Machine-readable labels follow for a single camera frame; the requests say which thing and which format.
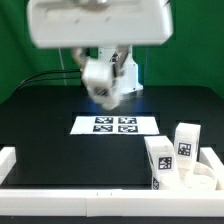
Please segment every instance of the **green wall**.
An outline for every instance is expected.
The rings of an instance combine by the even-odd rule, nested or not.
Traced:
[[[58,49],[40,50],[32,45],[27,2],[0,0],[0,102],[24,78],[61,69]],[[171,4],[172,38],[159,47],[134,48],[140,81],[145,85],[208,86],[224,98],[224,0],[172,0]],[[62,56],[66,69],[77,68],[69,49],[63,49]]]

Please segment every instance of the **black table surface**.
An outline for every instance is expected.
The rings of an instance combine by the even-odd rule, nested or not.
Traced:
[[[76,116],[154,116],[173,142],[179,122],[201,125],[200,147],[224,159],[224,100],[206,87],[145,87],[105,111],[73,86],[26,87],[0,105],[0,144],[17,163],[2,189],[150,189],[144,136],[70,135]],[[0,223],[210,223],[221,218],[0,217]]]

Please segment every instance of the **white border frame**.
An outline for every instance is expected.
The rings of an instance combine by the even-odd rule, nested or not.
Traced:
[[[212,161],[218,158],[214,156],[216,155],[211,149],[201,150],[200,158],[207,165],[214,164]],[[8,167],[5,177],[15,164],[15,158],[14,148],[6,147],[0,152],[0,172]],[[223,175],[219,175],[219,181],[223,181]],[[223,211],[223,190],[209,193],[153,190],[0,190],[0,215],[10,216],[223,217]]]

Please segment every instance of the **wire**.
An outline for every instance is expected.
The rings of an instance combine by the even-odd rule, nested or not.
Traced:
[[[45,71],[41,73],[37,73],[33,76],[30,76],[27,79],[24,79],[20,84],[25,83],[27,81],[30,81],[32,79],[35,79],[37,77],[45,76],[45,75],[52,75],[52,74],[63,74],[63,73],[80,73],[79,69],[68,69],[68,70],[51,70],[51,71]]]
[[[35,79],[35,80],[29,80],[27,82],[21,83],[19,86],[16,87],[16,89],[13,91],[12,95],[14,95],[18,90],[20,90],[23,86],[28,85],[30,83],[34,82],[43,82],[43,81],[58,81],[58,80],[81,80],[80,77],[71,77],[71,78],[47,78],[47,79]]]

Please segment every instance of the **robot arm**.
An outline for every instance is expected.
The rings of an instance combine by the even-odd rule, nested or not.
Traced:
[[[72,48],[94,102],[105,109],[142,90],[132,45],[162,44],[172,34],[168,0],[30,0],[28,24],[40,48]],[[98,47],[99,58],[83,49]]]

